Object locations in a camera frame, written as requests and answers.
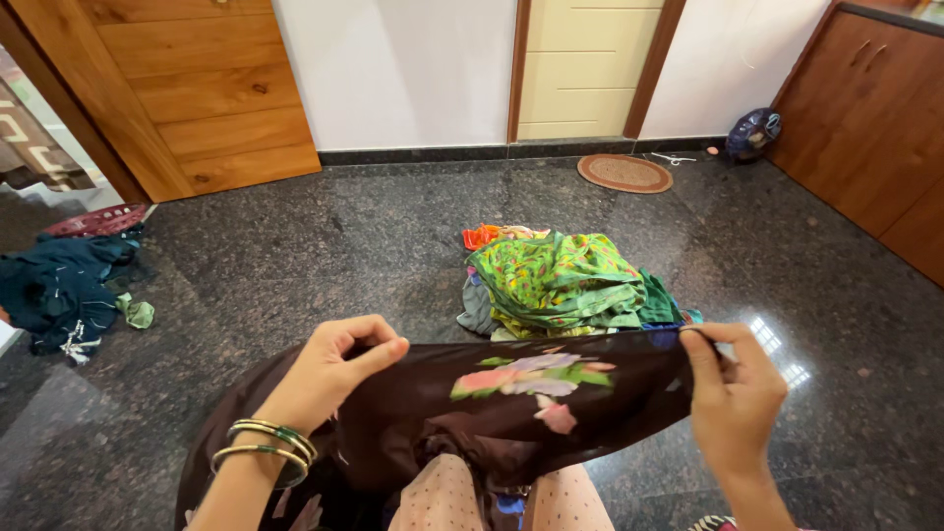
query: leg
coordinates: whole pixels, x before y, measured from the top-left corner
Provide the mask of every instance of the leg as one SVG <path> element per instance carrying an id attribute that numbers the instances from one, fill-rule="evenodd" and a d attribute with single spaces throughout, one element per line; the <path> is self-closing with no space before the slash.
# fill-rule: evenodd
<path id="1" fill-rule="evenodd" d="M 583 465 L 537 478 L 525 507 L 524 531 L 615 531 Z"/>
<path id="2" fill-rule="evenodd" d="M 400 492 L 389 531 L 481 531 L 472 474 L 460 457 L 441 454 Z"/>

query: granite floor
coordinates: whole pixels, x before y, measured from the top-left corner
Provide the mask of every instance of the granite floor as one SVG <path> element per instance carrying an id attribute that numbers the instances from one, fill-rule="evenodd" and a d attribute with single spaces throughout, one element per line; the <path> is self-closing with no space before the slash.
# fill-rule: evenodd
<path id="1" fill-rule="evenodd" d="M 330 167 L 161 205 L 135 298 L 65 367 L 21 341 L 0 358 L 0 522 L 170 529 L 188 444 L 243 370 L 318 322 L 380 313 L 414 343 L 477 340 L 454 317 L 460 229 L 601 231 L 682 306 L 753 323 L 794 386 L 771 466 L 798 524 L 944 521 L 944 292 L 767 162 L 701 153 L 651 196 L 581 179 L 577 159 Z M 687 421 L 587 464 L 617 529 L 684 529 L 728 511 Z"/>

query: patterned curtain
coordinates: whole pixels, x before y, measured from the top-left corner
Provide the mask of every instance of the patterned curtain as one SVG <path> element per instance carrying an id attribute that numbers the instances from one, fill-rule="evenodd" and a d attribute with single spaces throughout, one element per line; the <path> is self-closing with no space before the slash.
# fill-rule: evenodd
<path id="1" fill-rule="evenodd" d="M 65 192 L 94 188 L 92 179 L 46 131 L 11 85 L 24 77 L 0 48 L 0 182 L 16 190 L 42 182 Z"/>

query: jute mat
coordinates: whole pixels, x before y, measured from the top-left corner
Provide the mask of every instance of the jute mat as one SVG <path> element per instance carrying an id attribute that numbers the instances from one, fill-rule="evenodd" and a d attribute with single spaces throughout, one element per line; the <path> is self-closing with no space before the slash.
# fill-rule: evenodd
<path id="1" fill-rule="evenodd" d="M 672 186 L 672 174 L 668 170 L 626 155 L 583 157 L 577 163 L 577 171 L 594 184 L 634 194 L 658 194 Z"/>

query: green bangle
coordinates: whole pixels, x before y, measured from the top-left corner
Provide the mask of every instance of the green bangle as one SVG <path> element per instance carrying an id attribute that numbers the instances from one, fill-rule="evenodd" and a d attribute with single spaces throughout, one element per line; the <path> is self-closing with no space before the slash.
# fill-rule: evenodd
<path id="1" fill-rule="evenodd" d="M 275 489 L 281 490 L 284 488 L 292 488 L 299 483 L 305 481 L 305 478 L 308 477 L 308 465 L 305 464 L 305 460 L 301 457 L 276 448 L 274 446 L 265 446 L 262 444 L 253 444 L 246 446 L 230 446 L 229 448 L 224 448 L 216 454 L 213 454 L 213 459 L 210 462 L 210 470 L 216 474 L 219 471 L 220 464 L 223 462 L 223 459 L 230 454 L 245 454 L 255 452 L 258 454 L 274 454 L 280 457 L 285 457 L 285 459 L 295 465 L 298 468 L 298 472 L 295 476 L 290 476 L 287 479 L 283 479 L 282 476 L 285 475 L 284 469 L 282 473 L 278 476 Z"/>
<path id="2" fill-rule="evenodd" d="M 314 449 L 314 445 L 312 444 L 312 442 L 309 441 L 307 437 L 304 437 L 303 435 L 299 434 L 296 430 L 288 426 L 282 426 L 279 424 L 275 424 L 274 422 L 269 422 L 268 420 L 259 420 L 259 419 L 239 419 L 233 422 L 233 424 L 235 425 L 240 422 L 254 422 L 256 424 L 261 424 L 262 426 L 265 426 L 266 428 L 272 428 L 274 430 L 282 430 L 288 435 L 291 435 L 293 437 L 298 437 L 298 440 L 302 444 L 304 444 L 306 448 L 308 448 L 309 454 L 314 455 L 315 457 L 318 456 L 318 452 Z"/>
<path id="3" fill-rule="evenodd" d="M 303 444 L 301 440 L 299 440 L 301 436 L 292 430 L 286 431 L 283 428 L 270 428 L 263 424 L 259 424 L 254 420 L 237 420 L 236 423 L 234 423 L 232 427 L 229 428 L 229 431 L 227 431 L 227 437 L 229 437 L 229 440 L 232 441 L 232 439 L 242 431 L 260 432 L 282 440 L 286 444 L 295 447 L 296 450 L 304 455 L 305 461 L 308 462 L 308 466 L 311 466 L 314 459 L 318 456 L 318 452 L 312 454 L 309 446 Z"/>

